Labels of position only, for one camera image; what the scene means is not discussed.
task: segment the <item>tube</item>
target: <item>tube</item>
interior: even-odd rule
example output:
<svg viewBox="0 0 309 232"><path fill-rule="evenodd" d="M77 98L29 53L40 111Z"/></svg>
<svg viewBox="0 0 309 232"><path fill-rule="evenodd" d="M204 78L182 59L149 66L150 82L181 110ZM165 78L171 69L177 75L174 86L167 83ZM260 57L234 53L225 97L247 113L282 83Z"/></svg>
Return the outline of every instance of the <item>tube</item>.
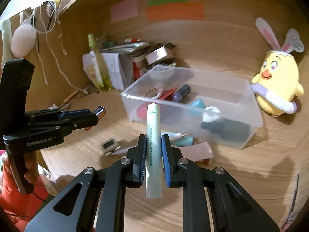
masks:
<svg viewBox="0 0 309 232"><path fill-rule="evenodd" d="M160 107L147 107L146 198L163 197Z"/></svg>

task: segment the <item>pink bunny ear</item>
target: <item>pink bunny ear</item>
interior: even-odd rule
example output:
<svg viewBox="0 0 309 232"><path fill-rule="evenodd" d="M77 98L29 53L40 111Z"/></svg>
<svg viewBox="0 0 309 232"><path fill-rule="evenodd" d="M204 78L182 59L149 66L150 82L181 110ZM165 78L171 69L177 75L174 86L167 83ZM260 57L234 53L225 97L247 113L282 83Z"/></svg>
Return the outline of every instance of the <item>pink bunny ear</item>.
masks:
<svg viewBox="0 0 309 232"><path fill-rule="evenodd" d="M281 50L286 53L291 53L293 50L297 52L304 51L304 44L299 38L299 34L296 29L290 29L286 35L285 42L281 47Z"/></svg>
<svg viewBox="0 0 309 232"><path fill-rule="evenodd" d="M255 25L274 50L281 50L278 40L269 24L262 18L255 20Z"/></svg>

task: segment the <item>orange paper strip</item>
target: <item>orange paper strip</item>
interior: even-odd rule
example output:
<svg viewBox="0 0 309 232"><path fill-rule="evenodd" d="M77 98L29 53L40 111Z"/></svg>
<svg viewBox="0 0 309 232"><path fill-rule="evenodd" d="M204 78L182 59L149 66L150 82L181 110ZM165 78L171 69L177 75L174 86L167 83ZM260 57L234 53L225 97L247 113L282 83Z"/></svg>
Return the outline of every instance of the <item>orange paper strip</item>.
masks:
<svg viewBox="0 0 309 232"><path fill-rule="evenodd" d="M169 3L146 8L148 22L176 20L205 21L202 2Z"/></svg>

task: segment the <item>hanging cord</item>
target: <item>hanging cord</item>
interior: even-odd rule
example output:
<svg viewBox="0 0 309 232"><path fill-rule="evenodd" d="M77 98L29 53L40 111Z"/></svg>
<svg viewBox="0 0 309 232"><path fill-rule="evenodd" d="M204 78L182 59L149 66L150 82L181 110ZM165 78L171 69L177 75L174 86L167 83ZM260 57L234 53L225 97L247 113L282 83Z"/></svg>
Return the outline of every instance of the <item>hanging cord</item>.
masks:
<svg viewBox="0 0 309 232"><path fill-rule="evenodd" d="M45 203L47 203L47 204L49 203L48 201L44 200L43 198L37 196L35 192L33 192L33 195L34 195L36 198L38 198L39 200L41 200L41 201L43 201L43 202L45 202Z"/></svg>
<svg viewBox="0 0 309 232"><path fill-rule="evenodd" d="M9 212L7 212L7 211L5 211L5 213L8 214L9 216L22 217L22 218L30 218L30 219L33 218L33 217L31 217L31 216L24 216L24 215L11 214L11 213L9 213Z"/></svg>
<svg viewBox="0 0 309 232"><path fill-rule="evenodd" d="M49 203L48 201L46 201L46 200L42 199L41 197L39 197L38 195L36 195L35 192L33 192L33 195L34 195L36 198L38 198L39 200L41 200L41 201L43 201L43 202L45 202L45 203L47 203L47 204ZM9 216L14 216L14 217L22 217L22 218L30 218L30 219L33 218L33 217L31 217L31 216L24 216L24 215L12 214L12 213L9 213L9 212L7 212L7 211L5 211L5 213L8 214Z"/></svg>
<svg viewBox="0 0 309 232"><path fill-rule="evenodd" d="M35 28L35 26L34 26L34 13L35 13L35 10L33 11L33 20L32 20L32 27ZM27 14L25 11L22 11L22 12L20 13L20 25L22 25L23 22L24 22L24 14L27 16L27 19L29 19L28 14ZM43 63L42 57L41 57L40 52L39 52L39 47L38 47L37 41L36 41L36 50L37 50L37 53L38 53L38 58L39 58L39 60L40 60L40 62L41 62L41 64L42 64L42 70L43 70L44 81L45 81L45 84L48 86L48 82L47 82L47 78L46 78L46 74L45 74L44 63Z"/></svg>
<svg viewBox="0 0 309 232"><path fill-rule="evenodd" d="M60 2L59 2L59 5L58 5L59 9L60 9L61 3L62 3L62 0L60 0ZM60 35L58 36L58 38L60 38L60 43L61 43L62 52L63 52L64 55L68 55L67 51L64 49L64 46L63 46L63 41L62 41L62 30L61 30L61 21L60 21L60 19L59 19L59 15L58 15L58 14L56 14L55 20L57 20L57 24L58 24L59 30L60 30Z"/></svg>
<svg viewBox="0 0 309 232"><path fill-rule="evenodd" d="M36 8L34 8L34 10L33 10L33 17L35 16L35 10L36 10ZM56 61L57 68L58 68L60 74L66 79L68 85L70 85L72 88L74 88L74 89L76 89L76 90L80 90L80 91L84 92L85 94L88 94L88 92L87 92L86 90L81 89L81 88L76 87L76 86L74 86L73 84L71 84L71 82L69 81L69 78L67 77L67 75L60 69L60 65L59 65L57 56L55 55L55 53L53 52L53 50L52 50L52 48L51 48L51 46L50 46L50 44L49 44L48 37L47 37L47 33L50 32L50 31L55 27L55 24L56 24L56 21L57 21L57 19L56 19L56 18L57 18L57 5L55 4L55 22L54 22L54 25L53 25L52 29L50 29L50 30L47 30L47 29L46 29L44 20L43 20L43 18L42 18L42 6L41 6L41 5L40 5L40 16L39 16L39 17L40 17L40 21L41 21L42 24L43 24L43 27L44 27L45 32L41 32L41 31L38 31L38 30L37 30L37 32L40 33L40 34L45 34L47 46L49 47L50 52L52 53L52 55L53 55L53 57L54 57L54 59L55 59L55 61Z"/></svg>

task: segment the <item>green bottle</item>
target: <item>green bottle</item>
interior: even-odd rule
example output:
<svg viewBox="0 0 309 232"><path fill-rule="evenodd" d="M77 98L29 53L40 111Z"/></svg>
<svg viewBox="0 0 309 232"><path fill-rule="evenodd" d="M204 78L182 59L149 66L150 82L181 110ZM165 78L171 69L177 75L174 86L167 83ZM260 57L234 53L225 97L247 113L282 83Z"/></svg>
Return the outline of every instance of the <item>green bottle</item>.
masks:
<svg viewBox="0 0 309 232"><path fill-rule="evenodd" d="M105 63L105 60L98 50L98 47L95 44L95 38L93 34L88 35L88 41L89 41L89 47L92 50L90 53L92 55L93 60L95 60L95 71L96 71L96 79L97 79L97 85L99 86L98 89L101 91L109 91L112 89L112 82L109 78L109 70L107 68L107 65Z"/></svg>

